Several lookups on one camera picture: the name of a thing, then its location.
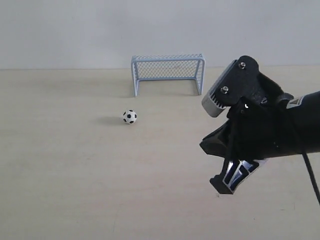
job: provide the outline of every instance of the sticker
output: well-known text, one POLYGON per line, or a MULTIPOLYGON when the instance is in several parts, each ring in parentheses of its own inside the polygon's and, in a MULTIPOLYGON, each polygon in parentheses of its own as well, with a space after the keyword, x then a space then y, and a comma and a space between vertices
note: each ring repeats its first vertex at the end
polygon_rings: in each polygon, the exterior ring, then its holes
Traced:
POLYGON ((302 104, 302 100, 304 99, 305 96, 297 97, 288 102, 286 105, 286 109, 292 109, 295 107, 299 107, 302 104))

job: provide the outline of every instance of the bolt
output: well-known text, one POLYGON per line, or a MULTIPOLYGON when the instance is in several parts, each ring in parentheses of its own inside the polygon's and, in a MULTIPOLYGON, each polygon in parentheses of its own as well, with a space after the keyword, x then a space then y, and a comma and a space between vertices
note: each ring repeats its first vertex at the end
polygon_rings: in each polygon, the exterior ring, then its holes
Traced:
POLYGON ((224 87, 222 87, 222 88, 220 89, 220 91, 221 91, 222 94, 227 94, 228 91, 229 91, 229 88, 228 88, 227 86, 224 86, 224 87))
POLYGON ((244 62, 240 62, 239 63, 239 68, 240 69, 245 69, 245 67, 246 67, 246 64, 244 62))

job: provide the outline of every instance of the black and white ball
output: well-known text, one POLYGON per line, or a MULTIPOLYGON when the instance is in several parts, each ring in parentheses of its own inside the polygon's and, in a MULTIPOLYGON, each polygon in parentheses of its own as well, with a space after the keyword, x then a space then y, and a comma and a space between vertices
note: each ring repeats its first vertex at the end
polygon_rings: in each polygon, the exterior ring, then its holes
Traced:
POLYGON ((123 113, 122 119, 126 124, 134 124, 137 120, 137 114, 133 110, 128 110, 123 113))

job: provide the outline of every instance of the wall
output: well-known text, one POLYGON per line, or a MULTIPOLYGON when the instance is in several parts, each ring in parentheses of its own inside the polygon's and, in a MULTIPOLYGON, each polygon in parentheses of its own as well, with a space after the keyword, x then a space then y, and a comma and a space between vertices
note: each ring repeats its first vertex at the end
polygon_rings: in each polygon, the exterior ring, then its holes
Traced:
POLYGON ((0 69, 129 68, 132 55, 320 64, 319 0, 0 0, 0 69))

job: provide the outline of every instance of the soccer goal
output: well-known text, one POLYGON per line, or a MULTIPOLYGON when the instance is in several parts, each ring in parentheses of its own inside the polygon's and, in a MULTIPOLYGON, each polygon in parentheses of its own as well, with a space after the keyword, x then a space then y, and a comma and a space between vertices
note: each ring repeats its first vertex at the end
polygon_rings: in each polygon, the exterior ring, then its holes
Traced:
POLYGON ((133 56, 134 96, 138 95, 139 82, 161 80, 195 80, 198 94, 202 95, 205 64, 203 54, 133 56))

